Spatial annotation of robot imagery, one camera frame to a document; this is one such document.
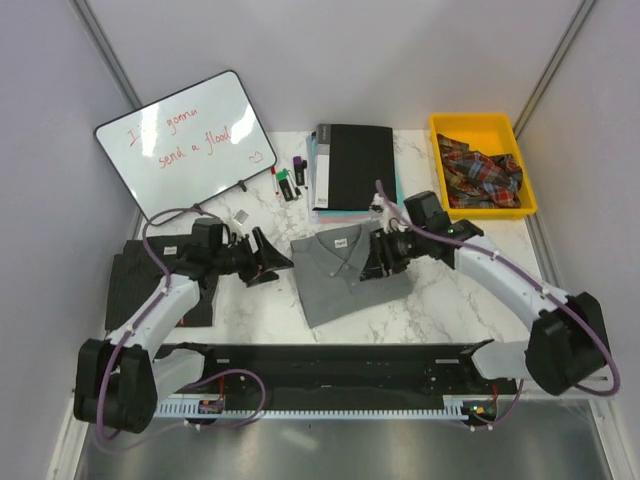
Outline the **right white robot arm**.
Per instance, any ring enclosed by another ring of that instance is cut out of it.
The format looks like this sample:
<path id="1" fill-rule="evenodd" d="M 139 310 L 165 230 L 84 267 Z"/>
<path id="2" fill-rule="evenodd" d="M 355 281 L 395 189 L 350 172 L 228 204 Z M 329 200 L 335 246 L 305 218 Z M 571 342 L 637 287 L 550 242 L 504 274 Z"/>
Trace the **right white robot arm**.
<path id="1" fill-rule="evenodd" d="M 429 257 L 484 287 L 527 329 L 525 341 L 485 340 L 463 350 L 457 377 L 465 391 L 477 394 L 495 379 L 517 379 L 553 396 L 571 388 L 601 397 L 618 392 L 620 373 L 595 297 L 571 295 L 534 277 L 477 225 L 452 221 L 432 191 L 407 198 L 402 207 L 378 191 L 370 209 L 380 227 L 370 237 L 367 278 L 391 277 Z"/>

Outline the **grey long sleeve shirt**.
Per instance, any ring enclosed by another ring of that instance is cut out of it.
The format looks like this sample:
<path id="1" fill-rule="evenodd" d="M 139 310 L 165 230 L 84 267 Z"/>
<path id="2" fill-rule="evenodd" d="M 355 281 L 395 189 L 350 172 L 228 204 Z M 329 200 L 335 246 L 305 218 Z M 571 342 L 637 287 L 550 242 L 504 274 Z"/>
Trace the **grey long sleeve shirt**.
<path id="1" fill-rule="evenodd" d="M 293 275 L 309 327 L 400 300 L 413 291 L 407 273 L 368 278 L 370 234 L 376 221 L 320 231 L 290 242 Z"/>

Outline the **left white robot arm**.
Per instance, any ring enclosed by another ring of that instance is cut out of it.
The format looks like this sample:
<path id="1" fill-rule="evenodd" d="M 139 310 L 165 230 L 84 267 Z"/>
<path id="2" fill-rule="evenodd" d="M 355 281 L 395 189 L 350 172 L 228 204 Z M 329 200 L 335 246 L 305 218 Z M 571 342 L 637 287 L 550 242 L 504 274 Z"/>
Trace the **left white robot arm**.
<path id="1" fill-rule="evenodd" d="M 197 219 L 182 252 L 161 267 L 163 275 L 150 297 L 106 339 L 89 339 L 80 347 L 75 418 L 100 429 L 140 433 L 170 395 L 190 387 L 211 392 L 220 371 L 206 360 L 205 347 L 181 345 L 158 358 L 160 347 L 220 277 L 237 275 L 252 287 L 277 280 L 279 271 L 293 266 L 260 228 L 236 238 L 215 216 Z"/>

